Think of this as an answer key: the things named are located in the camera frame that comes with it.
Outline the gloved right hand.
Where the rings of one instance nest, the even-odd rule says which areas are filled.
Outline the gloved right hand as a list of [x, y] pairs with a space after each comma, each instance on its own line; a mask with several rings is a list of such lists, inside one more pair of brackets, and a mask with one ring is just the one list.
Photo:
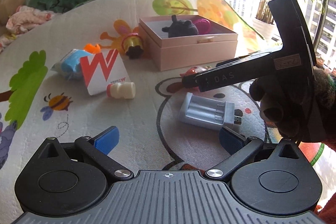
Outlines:
[[[322, 125], [317, 126], [313, 135], [319, 137], [320, 141], [335, 149], [335, 76], [319, 69], [314, 69], [315, 82], [314, 92], [317, 100], [318, 112], [322, 119]], [[265, 121], [276, 125], [282, 137], [297, 137], [299, 124], [301, 122], [299, 109], [302, 103], [308, 99], [307, 92], [300, 84], [288, 81], [289, 97], [293, 104], [285, 104], [273, 95], [268, 95], [261, 86], [259, 79], [256, 79], [249, 88], [249, 93], [255, 101], [260, 101], [261, 106], [268, 108], [260, 112]]]

